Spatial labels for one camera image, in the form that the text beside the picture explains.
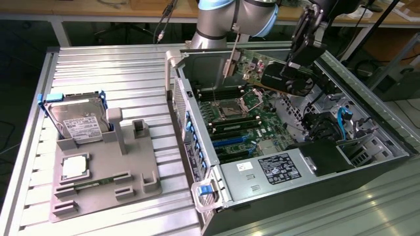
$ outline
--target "hard drive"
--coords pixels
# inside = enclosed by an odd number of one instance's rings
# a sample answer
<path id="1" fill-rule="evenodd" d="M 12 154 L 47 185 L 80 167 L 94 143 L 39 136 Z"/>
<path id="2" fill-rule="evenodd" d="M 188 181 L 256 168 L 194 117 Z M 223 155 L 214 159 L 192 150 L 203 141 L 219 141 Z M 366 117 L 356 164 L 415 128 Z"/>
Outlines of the hard drive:
<path id="1" fill-rule="evenodd" d="M 48 94 L 46 100 L 39 95 L 39 105 L 58 128 L 60 139 L 72 138 L 84 144 L 100 141 L 102 134 L 111 131 L 104 92 Z"/>

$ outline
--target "hard drive label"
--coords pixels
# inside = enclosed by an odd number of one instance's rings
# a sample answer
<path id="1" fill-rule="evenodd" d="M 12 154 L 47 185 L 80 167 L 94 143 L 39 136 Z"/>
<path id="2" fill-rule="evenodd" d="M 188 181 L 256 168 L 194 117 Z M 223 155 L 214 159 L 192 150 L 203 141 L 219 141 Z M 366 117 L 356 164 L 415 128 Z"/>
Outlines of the hard drive label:
<path id="1" fill-rule="evenodd" d="M 68 132 L 75 140 L 90 139 L 102 136 L 96 117 L 64 120 Z"/>
<path id="2" fill-rule="evenodd" d="M 258 161 L 266 173 L 267 180 L 272 185 L 302 177 L 287 153 L 259 159 Z"/>

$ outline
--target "blue pcie slot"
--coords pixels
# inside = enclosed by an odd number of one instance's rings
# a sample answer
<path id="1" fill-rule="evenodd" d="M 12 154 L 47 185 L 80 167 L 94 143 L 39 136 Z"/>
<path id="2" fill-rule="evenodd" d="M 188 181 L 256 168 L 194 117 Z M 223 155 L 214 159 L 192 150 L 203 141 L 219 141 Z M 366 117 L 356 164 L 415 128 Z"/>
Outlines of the blue pcie slot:
<path id="1" fill-rule="evenodd" d="M 232 144 L 240 144 L 247 140 L 247 138 L 248 138 L 247 136 L 242 136 L 240 138 L 228 139 L 224 141 L 215 141 L 212 143 L 212 146 L 216 148 L 216 147 L 223 147 L 223 146 L 232 145 Z"/>

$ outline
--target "aluminum extrusion table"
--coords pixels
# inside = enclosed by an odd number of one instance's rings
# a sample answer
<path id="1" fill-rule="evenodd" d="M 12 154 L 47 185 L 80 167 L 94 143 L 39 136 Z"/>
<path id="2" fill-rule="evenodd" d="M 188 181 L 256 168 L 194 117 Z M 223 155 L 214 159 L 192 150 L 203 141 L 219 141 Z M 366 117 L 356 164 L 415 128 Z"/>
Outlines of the aluminum extrusion table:
<path id="1" fill-rule="evenodd" d="M 110 107 L 123 108 L 123 125 L 146 119 L 164 192 L 139 203 L 50 223 L 56 130 L 35 97 L 0 235 L 200 235 L 164 96 L 164 52 L 180 48 L 182 44 L 75 47 L 47 54 L 36 93 L 103 89 Z M 222 235 L 414 235 L 420 232 L 419 199 L 420 159 L 412 159 L 360 189 Z"/>

